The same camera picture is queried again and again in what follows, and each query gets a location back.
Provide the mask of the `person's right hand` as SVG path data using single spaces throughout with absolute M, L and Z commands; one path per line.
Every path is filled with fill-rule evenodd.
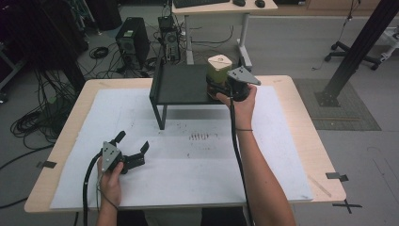
M 249 95 L 242 102 L 235 102 L 230 97 L 218 93 L 216 98 L 227 106 L 228 109 L 234 108 L 234 120 L 235 128 L 241 129 L 252 129 L 252 116 L 255 106 L 255 98 L 257 93 L 257 88 L 253 85 L 248 85 Z

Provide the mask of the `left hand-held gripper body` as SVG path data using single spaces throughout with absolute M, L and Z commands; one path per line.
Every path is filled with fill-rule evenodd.
M 139 153 L 127 156 L 123 155 L 117 146 L 110 142 L 104 142 L 102 147 L 102 172 L 113 171 L 119 162 L 123 163 L 122 174 L 145 164 L 145 154 Z

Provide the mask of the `large black computer tower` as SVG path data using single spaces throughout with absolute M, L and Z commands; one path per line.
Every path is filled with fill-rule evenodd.
M 128 17 L 116 36 L 116 42 L 124 66 L 135 70 L 142 69 L 150 51 L 144 19 Z

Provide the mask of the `white equipment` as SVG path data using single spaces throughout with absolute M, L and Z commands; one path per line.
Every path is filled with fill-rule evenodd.
M 386 52 L 380 55 L 380 61 L 384 62 L 399 48 L 399 25 L 396 27 L 387 27 L 381 35 L 381 39 L 390 46 Z

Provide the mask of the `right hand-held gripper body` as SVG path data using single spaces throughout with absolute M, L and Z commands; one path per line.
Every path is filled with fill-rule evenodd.
M 257 79 L 250 71 L 241 66 L 228 71 L 228 93 L 235 102 L 244 101 L 249 95 L 249 84 L 261 85 L 261 81 Z

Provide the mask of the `small black computer tower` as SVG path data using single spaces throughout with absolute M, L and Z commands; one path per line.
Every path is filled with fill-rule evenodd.
M 161 34 L 161 43 L 167 61 L 179 61 L 181 59 L 179 46 L 179 32 L 171 15 L 158 18 Z

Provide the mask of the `black keyboard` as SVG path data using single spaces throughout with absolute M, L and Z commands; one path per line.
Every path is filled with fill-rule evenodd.
M 230 0 L 173 0 L 175 8 L 191 8 L 213 4 L 228 3 Z

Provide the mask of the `white table sheet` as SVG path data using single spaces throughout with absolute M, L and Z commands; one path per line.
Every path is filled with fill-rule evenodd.
M 126 155 L 138 153 L 146 141 L 150 144 L 145 164 L 120 178 L 122 206 L 245 203 L 226 106 L 172 106 L 161 130 L 147 89 L 101 89 L 66 161 L 51 208 L 95 206 L 98 173 L 88 165 L 120 131 L 126 135 L 118 146 Z

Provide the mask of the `grey floor mat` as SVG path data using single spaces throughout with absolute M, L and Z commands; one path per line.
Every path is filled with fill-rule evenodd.
M 350 83 L 347 83 L 339 94 L 338 106 L 322 106 L 316 100 L 316 93 L 324 89 L 328 79 L 295 79 L 294 82 L 317 130 L 381 130 Z

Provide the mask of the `person's left hand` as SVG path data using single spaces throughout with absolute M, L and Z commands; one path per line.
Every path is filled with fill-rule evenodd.
M 97 162 L 100 175 L 101 209 L 117 210 L 121 202 L 120 173 L 123 163 L 119 162 L 112 171 L 102 172 L 102 161 L 103 159 L 100 158 Z

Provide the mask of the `black wheeled stand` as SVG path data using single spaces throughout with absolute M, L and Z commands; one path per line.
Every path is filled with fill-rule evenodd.
M 342 43 L 341 38 L 345 26 L 352 20 L 353 12 L 360 6 L 360 4 L 361 0 L 351 0 L 350 9 L 343 23 L 340 36 L 338 40 L 330 46 L 331 52 L 324 58 L 325 62 L 329 62 L 333 57 L 345 57 L 348 54 L 350 47 Z M 379 59 L 375 57 L 365 56 L 362 60 L 371 63 L 372 64 L 371 69 L 373 71 L 377 70 L 380 65 Z

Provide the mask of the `black metal post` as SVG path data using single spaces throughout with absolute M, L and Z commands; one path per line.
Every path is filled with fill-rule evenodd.
M 338 96 L 343 87 L 398 12 L 399 0 L 380 0 L 325 88 L 314 93 L 321 107 L 340 105 Z

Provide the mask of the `white desk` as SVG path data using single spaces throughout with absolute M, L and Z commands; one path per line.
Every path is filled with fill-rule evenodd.
M 175 15 L 184 17 L 185 28 L 185 57 L 186 63 L 192 65 L 194 63 L 192 35 L 191 32 L 195 26 L 202 25 L 241 25 L 241 35 L 237 40 L 239 50 L 239 62 L 247 69 L 252 69 L 252 62 L 249 58 L 246 44 L 247 27 L 249 16 L 255 12 L 267 12 L 277 9 L 278 6 L 273 0 L 263 0 L 265 6 L 258 8 L 255 4 L 257 0 L 246 0 L 246 4 L 242 7 L 236 6 L 233 0 L 225 3 L 218 3 L 212 5 L 194 6 L 188 8 L 176 8 L 175 1 L 172 1 L 171 11 Z

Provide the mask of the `triangular box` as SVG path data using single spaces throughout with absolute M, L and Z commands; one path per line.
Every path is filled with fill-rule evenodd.
M 228 77 L 232 62 L 224 55 L 211 56 L 207 60 L 206 77 L 213 78 L 216 82 L 221 82 Z

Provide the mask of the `black metal rack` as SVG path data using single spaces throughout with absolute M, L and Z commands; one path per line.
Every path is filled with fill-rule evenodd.
M 171 65 L 159 58 L 152 80 L 150 101 L 158 126 L 165 129 L 169 105 L 216 105 L 207 93 L 207 63 Z

